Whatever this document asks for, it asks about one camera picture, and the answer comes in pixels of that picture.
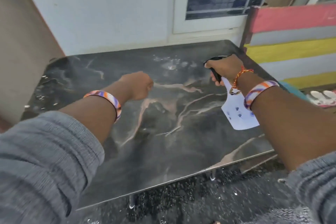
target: hand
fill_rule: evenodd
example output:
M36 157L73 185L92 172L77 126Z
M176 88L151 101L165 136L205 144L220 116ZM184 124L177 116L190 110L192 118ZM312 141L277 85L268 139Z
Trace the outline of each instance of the hand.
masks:
M222 77L225 77L233 84L237 74L241 71L243 62L235 55L221 59L221 60L208 60L204 65L206 68L213 68ZM215 82L216 86L224 86L223 81L220 83L215 79L214 75L211 73L212 80Z
M129 90L130 99L140 100L148 96L148 92L153 87L153 80L144 72L136 72L123 75L118 82L122 82Z

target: orange and purple wristband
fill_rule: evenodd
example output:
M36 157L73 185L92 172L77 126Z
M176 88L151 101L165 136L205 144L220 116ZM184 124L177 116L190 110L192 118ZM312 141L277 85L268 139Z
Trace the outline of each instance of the orange and purple wristband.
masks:
M109 101L115 108L115 122L119 120L121 115L121 105L119 104L119 101L110 93L103 91L103 90L94 90L89 93L87 93L83 98L88 96L100 96L105 98L107 101Z
M279 84L275 81L264 81L251 89L244 100L244 106L246 107L246 109L251 110L251 105L256 97L259 96L260 93L262 93L264 90L269 89L273 86L279 86Z

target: yellow stripe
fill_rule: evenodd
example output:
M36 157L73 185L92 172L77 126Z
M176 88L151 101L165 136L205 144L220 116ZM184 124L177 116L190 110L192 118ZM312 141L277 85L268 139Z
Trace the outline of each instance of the yellow stripe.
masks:
M298 89L321 86L336 83L336 71L322 74L313 74L296 78L288 78L283 81L295 86Z
M308 58L336 52L336 38L248 46L247 55L257 63Z

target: gray sweatshirt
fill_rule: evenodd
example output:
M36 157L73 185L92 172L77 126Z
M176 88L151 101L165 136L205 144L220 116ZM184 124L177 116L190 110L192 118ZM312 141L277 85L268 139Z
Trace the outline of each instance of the gray sweatshirt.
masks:
M90 184L104 150L79 121L50 111L0 135L0 223L61 223ZM336 153L293 171L288 185L321 223L336 222Z

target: striped wall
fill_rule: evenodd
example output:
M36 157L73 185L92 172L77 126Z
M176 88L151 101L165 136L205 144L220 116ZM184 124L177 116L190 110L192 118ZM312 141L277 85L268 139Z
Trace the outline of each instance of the striped wall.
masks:
M299 89L336 83L336 5L254 8L247 55Z

